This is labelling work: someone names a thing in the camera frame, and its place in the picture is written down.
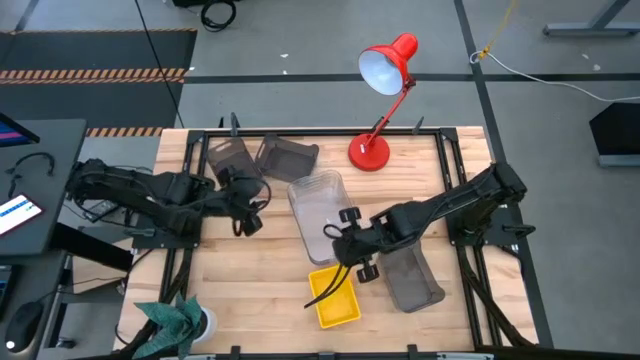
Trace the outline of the black box stand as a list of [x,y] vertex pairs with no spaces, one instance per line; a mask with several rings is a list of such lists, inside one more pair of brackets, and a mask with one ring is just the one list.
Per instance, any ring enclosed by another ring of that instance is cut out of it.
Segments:
[[589,126],[601,167],[640,167],[640,103],[613,103]]

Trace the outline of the smoky gray plastic bin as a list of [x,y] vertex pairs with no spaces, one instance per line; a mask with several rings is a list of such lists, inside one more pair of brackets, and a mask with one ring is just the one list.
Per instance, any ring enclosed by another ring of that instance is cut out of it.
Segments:
[[445,291],[435,280],[420,242],[380,255],[378,264],[398,310],[413,313],[444,300]]
[[304,145],[267,134],[254,161],[263,175],[293,182],[313,172],[318,154],[316,144]]
[[251,157],[244,141],[233,137],[212,147],[207,152],[207,161],[221,187],[226,187],[232,178],[250,177],[250,180],[234,180],[255,196],[261,191],[258,179],[262,174]]

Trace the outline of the black metal table frame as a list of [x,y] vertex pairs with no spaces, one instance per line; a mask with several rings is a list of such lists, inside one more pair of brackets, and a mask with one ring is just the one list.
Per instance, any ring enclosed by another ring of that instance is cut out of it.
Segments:
[[[435,135],[388,135],[391,159],[378,172],[354,168],[346,148],[354,134],[337,135],[330,129],[268,129],[282,137],[320,148],[315,170],[341,174],[346,191],[363,216],[368,218],[393,204],[424,200],[445,190]],[[458,127],[461,155],[468,178],[492,161],[482,127]],[[203,239],[196,249],[190,271],[188,295],[197,296],[202,306],[217,315],[218,325],[206,342],[195,344],[192,353],[229,355],[240,346],[240,356],[278,353],[366,353],[404,352],[415,344],[419,351],[465,351],[473,349],[457,254],[450,245],[444,220],[433,223],[422,239],[422,251],[445,299],[414,313],[398,310],[387,290],[384,273],[369,284],[358,284],[352,270],[360,319],[329,329],[319,325],[314,308],[303,309],[312,292],[308,274],[312,264],[300,239],[287,197],[288,184],[269,180],[271,204],[261,212],[264,227],[251,238],[235,238],[228,219],[205,220]],[[167,250],[158,249],[133,270],[119,320],[122,338],[130,341],[146,322],[134,306],[156,301],[162,281]],[[529,302],[513,256],[484,247],[484,258],[495,301],[527,340],[538,343]]]

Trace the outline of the gray metal table leg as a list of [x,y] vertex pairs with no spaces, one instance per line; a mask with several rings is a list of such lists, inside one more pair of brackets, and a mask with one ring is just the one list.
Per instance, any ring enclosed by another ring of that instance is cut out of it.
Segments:
[[543,27],[545,36],[634,36],[639,22],[616,22],[614,18],[631,0],[610,0],[589,22],[552,23]]

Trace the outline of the red desk lamp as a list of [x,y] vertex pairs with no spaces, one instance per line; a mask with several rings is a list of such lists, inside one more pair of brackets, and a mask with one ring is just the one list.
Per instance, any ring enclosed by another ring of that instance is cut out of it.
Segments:
[[387,164],[390,147],[381,133],[416,84],[408,65],[417,50],[416,36],[402,33],[390,44],[373,45],[360,53],[359,72],[367,85],[382,95],[397,96],[397,99],[376,132],[360,134],[350,142],[348,157],[354,167],[373,172]]

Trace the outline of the dark computer monitor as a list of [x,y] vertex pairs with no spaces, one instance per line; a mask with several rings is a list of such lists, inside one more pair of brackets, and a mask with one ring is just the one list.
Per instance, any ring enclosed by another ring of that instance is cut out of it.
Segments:
[[40,137],[0,112],[0,148],[36,144]]

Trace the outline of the green cloth on roll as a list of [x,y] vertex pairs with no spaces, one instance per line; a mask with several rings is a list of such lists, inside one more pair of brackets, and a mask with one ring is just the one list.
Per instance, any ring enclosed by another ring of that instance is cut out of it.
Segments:
[[159,330],[135,350],[133,360],[141,360],[167,350],[175,350],[178,360],[186,360],[193,344],[209,340],[218,326],[216,314],[209,308],[202,307],[195,296],[185,300],[177,294],[174,305],[140,302],[135,306]]

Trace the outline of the black lower desk surface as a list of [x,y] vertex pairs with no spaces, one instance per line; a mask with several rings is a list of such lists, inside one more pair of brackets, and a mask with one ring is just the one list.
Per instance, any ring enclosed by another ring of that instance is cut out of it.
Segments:
[[[8,296],[0,308],[0,360],[37,359],[65,261],[66,253],[63,251],[31,256],[0,256],[0,265],[12,266]],[[22,305],[36,300],[43,310],[34,338],[23,351],[12,353],[5,343],[11,317]]]

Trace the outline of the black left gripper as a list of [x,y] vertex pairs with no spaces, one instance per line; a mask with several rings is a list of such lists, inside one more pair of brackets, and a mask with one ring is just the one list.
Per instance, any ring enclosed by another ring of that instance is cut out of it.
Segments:
[[265,207],[264,200],[254,201],[254,198],[261,192],[265,182],[261,178],[227,167],[219,172],[219,183],[227,194],[234,235],[254,235],[262,228],[258,213]]

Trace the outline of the black desk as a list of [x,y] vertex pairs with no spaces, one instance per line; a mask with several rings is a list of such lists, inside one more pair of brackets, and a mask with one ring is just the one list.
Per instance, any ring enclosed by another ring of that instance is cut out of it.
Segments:
[[43,209],[38,217],[0,236],[0,256],[36,255],[49,248],[65,185],[82,147],[83,119],[20,120],[40,137],[36,144],[0,148],[0,205],[25,195]]

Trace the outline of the tablet with lit screen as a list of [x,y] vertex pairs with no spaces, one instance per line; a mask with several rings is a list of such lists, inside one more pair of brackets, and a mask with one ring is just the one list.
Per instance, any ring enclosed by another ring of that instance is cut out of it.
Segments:
[[0,236],[38,217],[43,209],[25,195],[0,205]]

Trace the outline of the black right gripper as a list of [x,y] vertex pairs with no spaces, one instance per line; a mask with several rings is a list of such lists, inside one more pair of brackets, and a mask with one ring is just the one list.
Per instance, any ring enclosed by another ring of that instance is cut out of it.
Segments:
[[381,251],[381,233],[375,226],[362,228],[359,225],[361,213],[358,207],[342,209],[338,215],[340,221],[347,224],[344,228],[331,225],[332,248],[340,264],[334,266],[333,278],[326,288],[306,303],[305,309],[333,295],[346,281],[351,267],[355,265],[362,265],[362,268],[356,271],[360,283],[371,282],[380,276],[377,265],[371,264],[371,261],[373,255]]

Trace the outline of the black computer mouse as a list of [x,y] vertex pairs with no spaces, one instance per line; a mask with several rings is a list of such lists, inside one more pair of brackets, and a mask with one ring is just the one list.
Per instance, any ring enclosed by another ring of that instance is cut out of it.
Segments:
[[34,339],[43,314],[39,301],[26,302],[12,316],[5,333],[5,346],[11,353],[25,350]]

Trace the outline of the black hazard-striped floor mat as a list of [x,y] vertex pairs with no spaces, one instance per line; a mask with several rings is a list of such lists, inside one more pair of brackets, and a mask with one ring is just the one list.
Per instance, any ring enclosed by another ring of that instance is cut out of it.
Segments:
[[89,137],[158,136],[176,107],[194,28],[0,32],[0,112],[83,119]]

